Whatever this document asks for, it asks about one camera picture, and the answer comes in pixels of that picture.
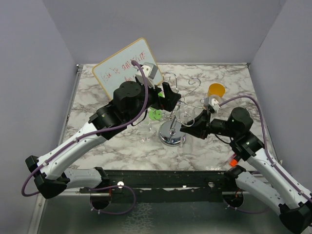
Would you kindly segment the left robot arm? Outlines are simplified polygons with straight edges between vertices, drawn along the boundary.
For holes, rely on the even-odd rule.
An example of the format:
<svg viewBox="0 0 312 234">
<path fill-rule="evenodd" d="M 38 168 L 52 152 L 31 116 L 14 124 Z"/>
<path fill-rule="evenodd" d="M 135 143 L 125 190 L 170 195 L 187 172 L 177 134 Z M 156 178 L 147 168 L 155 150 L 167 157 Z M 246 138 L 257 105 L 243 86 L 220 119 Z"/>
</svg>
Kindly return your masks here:
<svg viewBox="0 0 312 234">
<path fill-rule="evenodd" d="M 71 188 L 105 191 L 108 179 L 103 169 L 69 169 L 69 166 L 91 149 L 126 130 L 149 107 L 170 112 L 180 98 L 181 94 L 173 92 L 167 82 L 163 82 L 161 88 L 145 88 L 142 83 L 134 81 L 123 82 L 114 91 L 113 99 L 99 108 L 77 133 L 51 152 L 26 159 L 39 193 L 50 199 Z"/>
</svg>

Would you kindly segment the clear wine glass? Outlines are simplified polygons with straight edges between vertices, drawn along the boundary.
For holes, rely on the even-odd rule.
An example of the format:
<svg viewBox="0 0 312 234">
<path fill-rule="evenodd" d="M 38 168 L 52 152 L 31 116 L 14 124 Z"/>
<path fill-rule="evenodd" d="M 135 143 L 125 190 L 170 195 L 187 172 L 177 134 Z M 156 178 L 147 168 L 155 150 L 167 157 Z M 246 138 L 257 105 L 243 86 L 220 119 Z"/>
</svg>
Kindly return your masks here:
<svg viewBox="0 0 312 234">
<path fill-rule="evenodd" d="M 150 141 L 152 137 L 152 125 L 149 119 L 145 119 L 138 124 L 138 132 L 141 138 L 141 142 L 146 143 Z"/>
<path fill-rule="evenodd" d="M 182 127 L 190 127 L 194 124 L 194 108 L 181 105 L 177 111 L 176 117 L 178 118 Z M 180 147 L 183 153 L 190 154 L 193 150 L 193 137 L 187 133 L 183 133 L 183 140 L 181 141 Z"/>
</svg>

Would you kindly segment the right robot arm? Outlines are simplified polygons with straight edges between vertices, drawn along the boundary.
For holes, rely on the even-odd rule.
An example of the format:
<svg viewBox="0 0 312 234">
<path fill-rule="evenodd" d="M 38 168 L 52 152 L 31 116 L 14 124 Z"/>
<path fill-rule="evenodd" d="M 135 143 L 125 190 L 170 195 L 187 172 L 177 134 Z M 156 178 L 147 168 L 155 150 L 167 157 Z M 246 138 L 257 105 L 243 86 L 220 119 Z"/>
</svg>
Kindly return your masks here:
<svg viewBox="0 0 312 234">
<path fill-rule="evenodd" d="M 180 130 L 200 139 L 209 134 L 231 137 L 233 152 L 268 181 L 265 184 L 236 165 L 226 172 L 225 187 L 230 191 L 243 189 L 261 200 L 279 216 L 290 232 L 300 234 L 307 229 L 312 223 L 312 193 L 294 179 L 250 131 L 253 120 L 249 112 L 236 107 L 227 120 L 211 120 L 210 117 L 204 110 Z"/>
</svg>

